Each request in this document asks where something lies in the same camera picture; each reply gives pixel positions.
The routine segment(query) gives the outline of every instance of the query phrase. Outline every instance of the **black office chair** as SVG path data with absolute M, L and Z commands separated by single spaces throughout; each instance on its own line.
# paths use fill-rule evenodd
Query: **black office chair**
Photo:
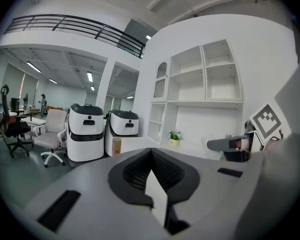
M 9 116 L 9 109 L 8 109 L 8 103 L 7 103 L 7 94 L 9 93 L 9 87 L 5 84 L 1 88 L 1 95 L 2 95 L 2 105 L 3 105 L 3 120 L 2 120 L 2 126 L 3 126 L 3 132 L 4 135 L 10 138 L 11 136 L 16 137 L 17 142 L 15 143 L 9 143 L 9 146 L 13 146 L 13 149 L 10 149 L 10 155 L 12 158 L 14 158 L 13 152 L 18 148 L 21 147 L 25 150 L 26 155 L 29 156 L 28 150 L 24 147 L 25 144 L 31 144 L 34 146 L 32 141 L 22 141 L 20 135 L 23 135 L 27 132 L 30 132 L 30 127 L 27 125 L 26 122 L 21 122 L 21 119 L 26 118 L 25 115 L 16 115 L 14 118 L 16 119 L 16 122 L 9 123 L 10 116 Z

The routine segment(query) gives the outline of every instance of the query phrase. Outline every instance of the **white cabinet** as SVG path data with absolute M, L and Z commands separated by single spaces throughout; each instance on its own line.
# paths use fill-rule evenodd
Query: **white cabinet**
M 172 56 L 157 71 L 147 136 L 167 144 L 169 131 L 200 137 L 220 131 L 241 134 L 243 95 L 236 60 L 227 40 Z

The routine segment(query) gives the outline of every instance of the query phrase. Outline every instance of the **floor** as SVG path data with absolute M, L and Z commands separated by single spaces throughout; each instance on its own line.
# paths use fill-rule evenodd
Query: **floor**
M 13 137 L 5 139 L 8 143 L 16 142 Z M 41 190 L 73 169 L 63 156 L 61 158 L 65 166 L 53 157 L 48 168 L 45 168 L 45 160 L 40 154 L 49 150 L 37 145 L 31 147 L 31 144 L 27 144 L 26 148 L 30 156 L 26 156 L 25 151 L 18 148 L 14 152 L 14 158 L 11 158 L 6 144 L 0 138 L 0 194 L 20 208 L 24 208 Z

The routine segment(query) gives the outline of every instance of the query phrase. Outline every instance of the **white office chair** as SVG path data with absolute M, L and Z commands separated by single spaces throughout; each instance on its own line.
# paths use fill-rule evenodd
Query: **white office chair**
M 65 154 L 66 152 L 62 150 L 55 151 L 55 149 L 61 148 L 62 144 L 67 139 L 67 129 L 65 129 L 66 116 L 66 111 L 49 109 L 45 125 L 33 128 L 36 134 L 34 144 L 50 149 L 48 152 L 41 153 L 42 159 L 45 158 L 45 155 L 48 155 L 47 159 L 44 161 L 44 167 L 48 167 L 48 162 L 52 157 L 57 158 L 63 166 L 65 165 L 64 161 L 58 156 L 58 154 Z M 45 133 L 39 135 L 37 129 L 41 127 L 45 127 Z

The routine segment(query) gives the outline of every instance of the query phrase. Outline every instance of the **black metal railing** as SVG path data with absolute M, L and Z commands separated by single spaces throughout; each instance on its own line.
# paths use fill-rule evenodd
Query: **black metal railing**
M 77 16 L 38 14 L 13 19 L 5 34 L 18 31 L 47 30 L 74 33 L 106 42 L 141 58 L 145 44 L 107 24 Z

